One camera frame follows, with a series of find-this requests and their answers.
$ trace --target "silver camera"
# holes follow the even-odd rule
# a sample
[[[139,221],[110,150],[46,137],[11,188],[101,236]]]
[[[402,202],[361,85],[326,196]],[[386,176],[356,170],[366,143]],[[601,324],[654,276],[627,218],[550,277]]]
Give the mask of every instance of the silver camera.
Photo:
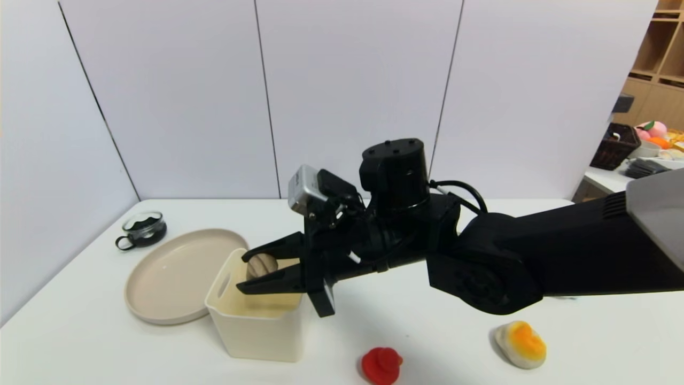
[[[308,216],[312,201],[325,203],[328,197],[318,187],[318,170],[303,164],[287,185],[287,203],[294,212]]]

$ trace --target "black cup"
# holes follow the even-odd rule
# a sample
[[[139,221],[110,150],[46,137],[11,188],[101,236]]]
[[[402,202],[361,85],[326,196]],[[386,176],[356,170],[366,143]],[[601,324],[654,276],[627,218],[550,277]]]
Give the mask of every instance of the black cup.
[[[130,250],[134,247],[154,245],[166,235],[166,222],[158,211],[141,212],[129,218],[121,227],[127,235],[116,239],[119,250]],[[119,242],[127,239],[129,246],[121,247]]]

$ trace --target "beige plate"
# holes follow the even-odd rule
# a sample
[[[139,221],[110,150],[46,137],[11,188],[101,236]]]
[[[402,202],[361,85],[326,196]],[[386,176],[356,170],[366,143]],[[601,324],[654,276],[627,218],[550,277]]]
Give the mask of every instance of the beige plate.
[[[158,325],[175,325],[209,313],[205,297],[233,250],[247,249],[238,234],[206,229],[174,238],[135,267],[124,293],[129,309]]]

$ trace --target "white counter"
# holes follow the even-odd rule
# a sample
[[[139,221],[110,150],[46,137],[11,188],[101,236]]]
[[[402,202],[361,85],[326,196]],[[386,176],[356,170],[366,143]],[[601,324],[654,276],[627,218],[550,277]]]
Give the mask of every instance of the white counter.
[[[596,186],[604,193],[617,193],[625,191],[627,189],[627,184],[634,180],[633,178],[624,176],[625,170],[627,170],[627,161],[624,161],[617,169],[612,171],[590,166],[584,173],[584,180]]]
[[[524,215],[562,200],[490,200],[490,211]],[[239,232],[251,246],[302,228],[278,200],[150,200],[132,212],[160,210],[165,240],[207,227]],[[460,229],[473,216],[464,211]],[[3,385],[366,384],[357,360],[372,347],[404,357],[401,384],[677,384],[684,346],[684,293],[544,299],[510,316],[479,312],[430,288],[423,263],[339,282],[337,315],[312,322],[297,364],[232,359],[210,317],[155,326],[123,299],[135,264],[153,249],[120,252],[112,225],[1,330]],[[490,330],[528,321],[546,340],[539,369],[504,362]]]

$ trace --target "orange yolk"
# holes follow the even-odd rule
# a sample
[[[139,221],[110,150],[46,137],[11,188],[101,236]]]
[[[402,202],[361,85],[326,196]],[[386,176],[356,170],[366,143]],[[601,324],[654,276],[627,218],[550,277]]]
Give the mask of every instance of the orange yolk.
[[[547,354],[547,346],[532,332],[526,322],[517,322],[508,329],[508,340],[515,351],[528,360],[541,360]]]

